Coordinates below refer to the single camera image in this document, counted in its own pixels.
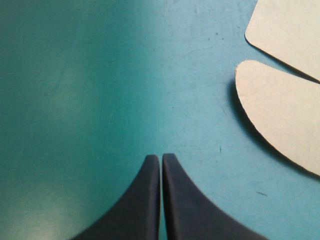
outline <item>cardboard piece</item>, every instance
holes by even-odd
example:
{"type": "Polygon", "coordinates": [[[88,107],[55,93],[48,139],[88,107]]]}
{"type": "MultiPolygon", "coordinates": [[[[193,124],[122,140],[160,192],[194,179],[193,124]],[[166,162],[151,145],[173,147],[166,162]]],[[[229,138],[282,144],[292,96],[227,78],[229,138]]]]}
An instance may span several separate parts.
{"type": "Polygon", "coordinates": [[[247,60],[235,71],[240,102],[279,152],[320,175],[320,84],[247,60]]]}
{"type": "Polygon", "coordinates": [[[247,41],[320,81],[320,1],[258,0],[247,41]]]}

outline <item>scratch mark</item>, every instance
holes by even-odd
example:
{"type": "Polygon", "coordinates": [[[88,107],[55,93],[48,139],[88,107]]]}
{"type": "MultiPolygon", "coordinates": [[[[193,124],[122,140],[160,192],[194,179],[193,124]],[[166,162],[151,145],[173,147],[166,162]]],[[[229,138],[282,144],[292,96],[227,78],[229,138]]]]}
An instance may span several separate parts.
{"type": "Polygon", "coordinates": [[[188,52],[187,54],[185,54],[183,57],[185,56],[188,56],[189,54],[193,53],[193,52],[197,52],[197,51],[201,51],[201,50],[208,50],[208,49],[213,49],[214,47],[207,47],[207,48],[199,48],[199,49],[195,49],[195,50],[192,50],[190,52],[188,52]]]}
{"type": "Polygon", "coordinates": [[[255,191],[257,194],[260,194],[260,195],[262,195],[262,196],[265,196],[265,197],[268,197],[268,195],[267,194],[265,194],[265,193],[263,193],[263,192],[260,192],[260,191],[255,191]]]}
{"type": "Polygon", "coordinates": [[[292,198],[292,200],[295,200],[296,198],[300,197],[302,194],[304,194],[305,191],[307,191],[307,189],[309,188],[310,186],[307,186],[302,192],[300,192],[297,196],[295,196],[294,198],[292,198]]]}

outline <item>teal surface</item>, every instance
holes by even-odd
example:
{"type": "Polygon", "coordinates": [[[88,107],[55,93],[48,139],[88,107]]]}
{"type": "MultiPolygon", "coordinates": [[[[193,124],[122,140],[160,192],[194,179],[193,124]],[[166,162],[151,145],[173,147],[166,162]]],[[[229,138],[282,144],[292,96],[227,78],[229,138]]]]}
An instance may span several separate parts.
{"type": "MultiPolygon", "coordinates": [[[[237,101],[256,0],[2,1],[0,239],[65,240],[176,153],[224,211],[271,240],[318,240],[320,181],[237,101]]],[[[166,239],[163,215],[160,239],[166,239]]]]}

